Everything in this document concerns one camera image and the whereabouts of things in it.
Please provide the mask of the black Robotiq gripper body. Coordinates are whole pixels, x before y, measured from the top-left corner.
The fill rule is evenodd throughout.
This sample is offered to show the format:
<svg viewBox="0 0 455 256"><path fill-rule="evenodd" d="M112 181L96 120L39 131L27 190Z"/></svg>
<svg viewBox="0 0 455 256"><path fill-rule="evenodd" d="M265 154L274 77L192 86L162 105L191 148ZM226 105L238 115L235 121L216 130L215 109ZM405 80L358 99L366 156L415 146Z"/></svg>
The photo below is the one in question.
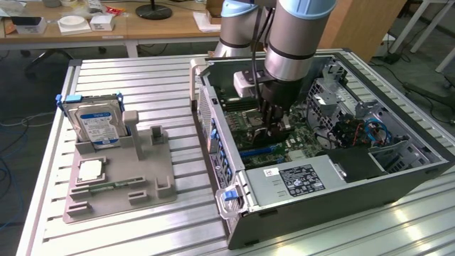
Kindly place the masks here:
<svg viewBox="0 0 455 256"><path fill-rule="evenodd" d="M282 80L271 80L265 82L262 88L262 110L269 106L290 111L291 106L297 102L302 90L302 80L286 82Z"/></svg>

